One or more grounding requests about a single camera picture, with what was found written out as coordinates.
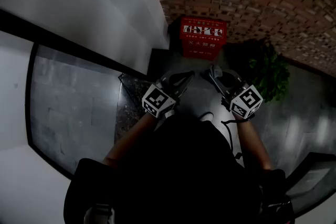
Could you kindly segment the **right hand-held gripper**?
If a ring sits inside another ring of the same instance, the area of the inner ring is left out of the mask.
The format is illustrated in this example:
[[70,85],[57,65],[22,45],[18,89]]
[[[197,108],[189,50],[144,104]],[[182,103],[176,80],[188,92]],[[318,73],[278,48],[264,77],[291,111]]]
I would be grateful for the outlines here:
[[223,71],[223,84],[220,78],[209,77],[222,95],[222,105],[243,119],[251,117],[260,107],[263,98],[253,85],[249,85],[236,71]]

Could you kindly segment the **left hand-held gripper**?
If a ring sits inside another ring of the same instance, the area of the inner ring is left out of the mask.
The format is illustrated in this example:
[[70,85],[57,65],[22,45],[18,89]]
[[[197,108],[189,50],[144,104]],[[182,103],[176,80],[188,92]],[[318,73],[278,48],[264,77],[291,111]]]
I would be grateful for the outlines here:
[[179,104],[181,95],[194,77],[193,71],[167,72],[161,80],[150,85],[143,96],[143,108],[154,117],[161,118]]

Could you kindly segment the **red fire extinguisher box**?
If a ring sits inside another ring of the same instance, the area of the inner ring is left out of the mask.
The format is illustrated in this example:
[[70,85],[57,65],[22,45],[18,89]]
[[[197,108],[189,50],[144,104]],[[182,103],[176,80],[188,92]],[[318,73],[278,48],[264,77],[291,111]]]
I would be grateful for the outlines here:
[[182,17],[180,40],[186,58],[214,60],[226,44],[227,24],[224,21]]

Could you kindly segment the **person's left forearm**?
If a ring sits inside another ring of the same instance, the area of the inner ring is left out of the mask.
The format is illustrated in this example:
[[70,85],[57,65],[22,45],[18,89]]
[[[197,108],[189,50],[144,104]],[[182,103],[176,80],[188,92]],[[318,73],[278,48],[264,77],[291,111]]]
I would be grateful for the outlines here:
[[103,159],[103,163],[117,168],[119,163],[128,157],[136,144],[155,130],[158,122],[158,118],[146,113],[114,144]]

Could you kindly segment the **person's right forearm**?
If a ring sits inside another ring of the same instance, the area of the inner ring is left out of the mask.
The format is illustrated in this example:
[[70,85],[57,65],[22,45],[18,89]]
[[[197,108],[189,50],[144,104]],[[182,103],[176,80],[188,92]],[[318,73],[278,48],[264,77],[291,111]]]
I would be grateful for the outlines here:
[[244,167],[249,172],[272,170],[270,157],[251,121],[237,123]]

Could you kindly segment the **green leafy plant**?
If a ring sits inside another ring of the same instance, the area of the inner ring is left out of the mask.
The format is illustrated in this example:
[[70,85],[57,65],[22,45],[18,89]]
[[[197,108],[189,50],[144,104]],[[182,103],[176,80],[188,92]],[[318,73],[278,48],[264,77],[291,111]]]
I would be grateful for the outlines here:
[[288,64],[270,42],[263,39],[251,44],[248,54],[248,79],[265,102],[281,100],[289,84]]

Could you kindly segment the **person's black clothing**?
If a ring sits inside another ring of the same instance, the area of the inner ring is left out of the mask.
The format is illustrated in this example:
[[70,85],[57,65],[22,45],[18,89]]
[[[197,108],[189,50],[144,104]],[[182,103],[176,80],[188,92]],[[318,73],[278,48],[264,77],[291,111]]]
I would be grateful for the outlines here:
[[210,121],[173,115],[117,168],[83,158],[65,224],[294,224],[280,169],[249,172]]

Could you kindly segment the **black baseboard strip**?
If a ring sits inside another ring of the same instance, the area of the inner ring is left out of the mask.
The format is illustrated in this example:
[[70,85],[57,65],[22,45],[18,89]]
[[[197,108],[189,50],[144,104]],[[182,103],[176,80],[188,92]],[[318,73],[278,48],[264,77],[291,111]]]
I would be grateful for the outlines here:
[[149,80],[149,77],[75,42],[58,36],[0,8],[0,30],[8,34],[32,41],[39,45],[56,49],[63,53],[110,68],[133,77]]

